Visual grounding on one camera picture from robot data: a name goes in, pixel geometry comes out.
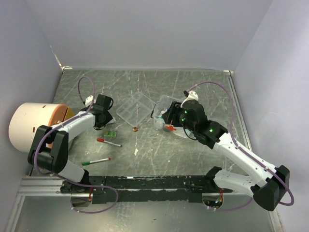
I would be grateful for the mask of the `green battery pack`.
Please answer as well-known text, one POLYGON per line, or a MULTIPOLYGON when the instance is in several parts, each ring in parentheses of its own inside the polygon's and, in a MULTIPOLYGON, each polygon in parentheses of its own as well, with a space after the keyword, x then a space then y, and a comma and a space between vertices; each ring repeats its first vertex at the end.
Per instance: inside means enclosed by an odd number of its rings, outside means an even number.
POLYGON ((115 138, 116 136, 117 136, 116 131, 109 130, 104 132, 104 137, 115 138))

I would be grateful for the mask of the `clear divided organizer tray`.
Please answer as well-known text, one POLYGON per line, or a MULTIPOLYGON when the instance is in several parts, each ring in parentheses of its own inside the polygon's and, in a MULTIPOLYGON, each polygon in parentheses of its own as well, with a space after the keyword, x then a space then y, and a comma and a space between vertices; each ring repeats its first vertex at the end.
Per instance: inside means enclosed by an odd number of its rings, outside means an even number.
POLYGON ((116 114, 132 127, 137 127, 153 110, 155 102, 136 92, 116 110, 116 114))

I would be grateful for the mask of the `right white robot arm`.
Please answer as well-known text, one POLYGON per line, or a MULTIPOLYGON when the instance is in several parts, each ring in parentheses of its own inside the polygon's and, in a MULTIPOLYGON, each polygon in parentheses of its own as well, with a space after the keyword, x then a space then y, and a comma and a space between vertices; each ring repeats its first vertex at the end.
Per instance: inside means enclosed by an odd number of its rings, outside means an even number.
POLYGON ((289 188, 290 171, 262 160, 242 144, 216 121, 209 120, 203 106, 196 100, 183 104, 173 101, 162 114, 164 122, 190 131, 194 139, 210 149, 225 155, 239 166, 246 175, 219 169, 205 180, 205 188, 216 192, 219 188, 246 194, 267 211, 274 211, 281 204, 289 188))

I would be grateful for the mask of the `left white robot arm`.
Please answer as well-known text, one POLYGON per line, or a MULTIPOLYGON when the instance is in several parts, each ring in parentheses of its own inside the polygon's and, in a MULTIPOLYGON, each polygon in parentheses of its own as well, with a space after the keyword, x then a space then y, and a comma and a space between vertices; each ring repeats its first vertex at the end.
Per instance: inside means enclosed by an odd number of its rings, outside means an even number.
POLYGON ((89 190, 89 172, 69 161, 69 143, 87 129, 103 129, 113 120, 113 99, 99 94, 96 102, 76 116, 54 126, 39 126, 28 154, 28 163, 72 182, 79 193, 89 190))

